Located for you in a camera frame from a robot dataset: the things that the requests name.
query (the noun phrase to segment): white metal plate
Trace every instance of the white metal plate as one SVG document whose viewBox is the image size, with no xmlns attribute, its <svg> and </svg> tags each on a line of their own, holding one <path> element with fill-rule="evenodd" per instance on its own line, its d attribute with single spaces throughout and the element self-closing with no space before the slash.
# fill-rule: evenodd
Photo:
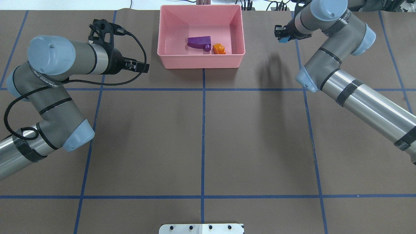
<svg viewBox="0 0 416 234">
<path fill-rule="evenodd" d="M 164 224 L 159 234 L 244 234 L 244 224 Z"/>
</svg>

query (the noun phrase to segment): pink plastic bin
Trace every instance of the pink plastic bin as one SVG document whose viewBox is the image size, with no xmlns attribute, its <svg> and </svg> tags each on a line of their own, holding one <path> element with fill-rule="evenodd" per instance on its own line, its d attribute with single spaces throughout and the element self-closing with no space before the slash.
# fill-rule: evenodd
<svg viewBox="0 0 416 234">
<path fill-rule="evenodd" d="M 211 36 L 227 54 L 187 46 L 188 37 Z M 245 54 L 240 5 L 165 5 L 160 9 L 157 54 L 165 68 L 236 68 Z"/>
</svg>

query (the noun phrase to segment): orange object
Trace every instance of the orange object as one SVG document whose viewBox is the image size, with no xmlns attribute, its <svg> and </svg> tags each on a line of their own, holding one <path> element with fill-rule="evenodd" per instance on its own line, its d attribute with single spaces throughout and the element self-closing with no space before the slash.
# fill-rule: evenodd
<svg viewBox="0 0 416 234">
<path fill-rule="evenodd" d="M 213 51 L 216 55 L 225 55 L 225 48 L 220 43 L 213 45 Z"/>
</svg>

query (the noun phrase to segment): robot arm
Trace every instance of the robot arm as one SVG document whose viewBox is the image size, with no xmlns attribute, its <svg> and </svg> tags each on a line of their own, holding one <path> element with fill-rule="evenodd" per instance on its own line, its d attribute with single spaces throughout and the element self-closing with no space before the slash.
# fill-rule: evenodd
<svg viewBox="0 0 416 234">
<path fill-rule="evenodd" d="M 275 26 L 280 42 L 305 39 L 321 29 L 329 38 L 301 68 L 296 80 L 334 99 L 407 152 L 416 165 L 416 117 L 340 69 L 350 54 L 364 53 L 375 33 L 347 9 L 347 0 L 313 0 L 288 25 Z"/>
<path fill-rule="evenodd" d="M 0 142 L 0 181 L 59 148 L 70 152 L 94 138 L 90 124 L 63 87 L 69 82 L 88 81 L 69 81 L 69 76 L 116 74 L 125 69 L 140 72 L 137 78 L 148 71 L 146 55 L 142 63 L 123 57 L 114 48 L 114 35 L 131 33 L 106 20 L 94 20 L 90 28 L 89 43 L 59 36 L 35 37 L 27 50 L 28 62 L 17 67 L 7 78 L 7 89 L 18 99 L 12 102 L 5 114 L 6 128 L 12 135 Z M 104 40 L 106 34 L 110 35 L 109 42 Z M 8 126 L 7 116 L 18 100 L 30 101 L 43 120 L 14 132 Z"/>
</svg>

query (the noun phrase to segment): gray table surface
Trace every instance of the gray table surface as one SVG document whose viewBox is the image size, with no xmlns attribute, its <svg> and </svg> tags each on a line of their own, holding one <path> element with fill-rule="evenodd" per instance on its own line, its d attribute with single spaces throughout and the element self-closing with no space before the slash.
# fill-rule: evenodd
<svg viewBox="0 0 416 234">
<path fill-rule="evenodd" d="M 375 44 L 342 68 L 416 110 L 415 13 L 360 12 Z M 86 41 L 104 18 L 133 32 L 150 72 L 116 88 L 70 84 L 96 137 L 60 149 L 0 182 L 0 233 L 158 233 L 161 224 L 244 223 L 245 233 L 414 233 L 416 166 L 322 92 L 295 81 L 325 40 L 273 35 L 290 12 L 243 12 L 238 69 L 167 70 L 157 53 L 159 11 L 0 11 L 0 112 L 14 99 L 4 78 L 37 35 Z M 125 57 L 142 59 L 131 38 Z M 106 82 L 130 79 L 123 71 Z M 101 75 L 73 78 L 101 81 Z M 30 103 L 14 128 L 40 120 Z M 0 137 L 7 136 L 4 127 Z"/>
</svg>

